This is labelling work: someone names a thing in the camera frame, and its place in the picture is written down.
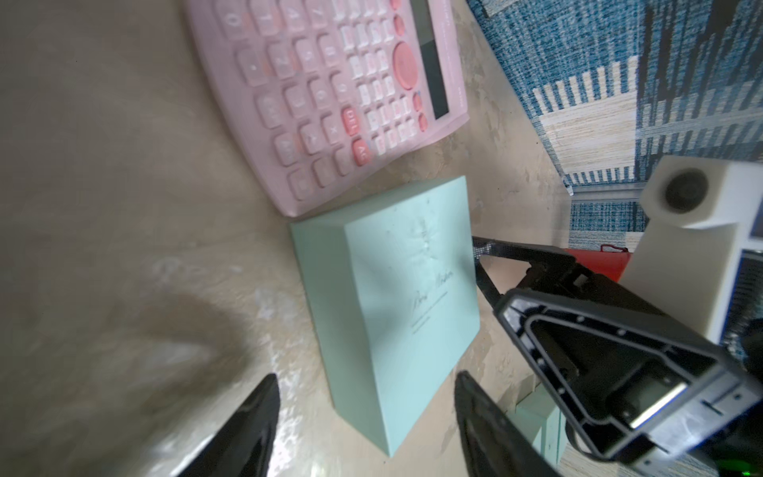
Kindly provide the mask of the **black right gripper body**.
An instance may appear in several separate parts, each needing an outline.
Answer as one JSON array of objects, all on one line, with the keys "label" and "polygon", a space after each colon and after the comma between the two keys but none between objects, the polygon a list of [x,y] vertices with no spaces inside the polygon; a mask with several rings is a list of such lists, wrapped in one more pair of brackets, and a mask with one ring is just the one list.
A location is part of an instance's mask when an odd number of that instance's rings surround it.
[{"label": "black right gripper body", "polygon": [[723,350],[691,356],[691,379],[638,415],[633,470],[657,476],[691,455],[722,476],[762,474],[762,335],[747,333],[739,344],[742,362]]}]

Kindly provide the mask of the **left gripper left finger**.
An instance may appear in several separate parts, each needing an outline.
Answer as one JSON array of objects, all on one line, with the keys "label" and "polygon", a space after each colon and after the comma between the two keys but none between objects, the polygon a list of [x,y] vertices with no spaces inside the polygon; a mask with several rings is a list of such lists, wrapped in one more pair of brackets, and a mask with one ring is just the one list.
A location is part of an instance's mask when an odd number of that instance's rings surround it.
[{"label": "left gripper left finger", "polygon": [[268,374],[179,475],[266,477],[279,412],[278,379]]}]

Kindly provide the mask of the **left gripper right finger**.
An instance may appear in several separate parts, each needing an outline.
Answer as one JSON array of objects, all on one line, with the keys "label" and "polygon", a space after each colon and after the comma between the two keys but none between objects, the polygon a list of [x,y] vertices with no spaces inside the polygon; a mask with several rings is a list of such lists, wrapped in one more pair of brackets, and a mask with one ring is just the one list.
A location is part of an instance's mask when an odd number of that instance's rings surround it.
[{"label": "left gripper right finger", "polygon": [[553,477],[558,474],[466,371],[457,374],[454,403],[471,477]]}]

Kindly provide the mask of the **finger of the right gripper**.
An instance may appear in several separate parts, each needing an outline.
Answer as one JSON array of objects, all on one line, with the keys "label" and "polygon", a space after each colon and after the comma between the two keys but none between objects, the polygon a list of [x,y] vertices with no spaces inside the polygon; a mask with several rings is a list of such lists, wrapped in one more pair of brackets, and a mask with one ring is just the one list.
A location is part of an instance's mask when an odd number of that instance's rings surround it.
[{"label": "finger of the right gripper", "polygon": [[494,310],[498,308],[505,292],[500,292],[490,278],[481,262],[483,258],[502,258],[528,264],[530,267],[516,288],[575,299],[591,297],[588,286],[593,272],[562,248],[481,237],[472,237],[472,244],[476,283]]},{"label": "finger of the right gripper", "polygon": [[670,316],[518,288],[493,313],[596,459],[670,462],[761,404],[753,375]]}]

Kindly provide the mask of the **mint jewelry box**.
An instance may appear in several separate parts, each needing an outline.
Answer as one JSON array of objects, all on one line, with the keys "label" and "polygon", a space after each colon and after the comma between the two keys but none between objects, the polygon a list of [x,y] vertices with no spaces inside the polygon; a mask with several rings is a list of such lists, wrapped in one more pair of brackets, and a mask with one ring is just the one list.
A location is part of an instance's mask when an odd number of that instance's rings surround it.
[{"label": "mint jewelry box", "polygon": [[566,419],[543,385],[522,399],[509,419],[550,466],[560,465],[568,443]]},{"label": "mint jewelry box", "polygon": [[480,330],[467,181],[409,183],[291,236],[333,406],[394,455]]}]

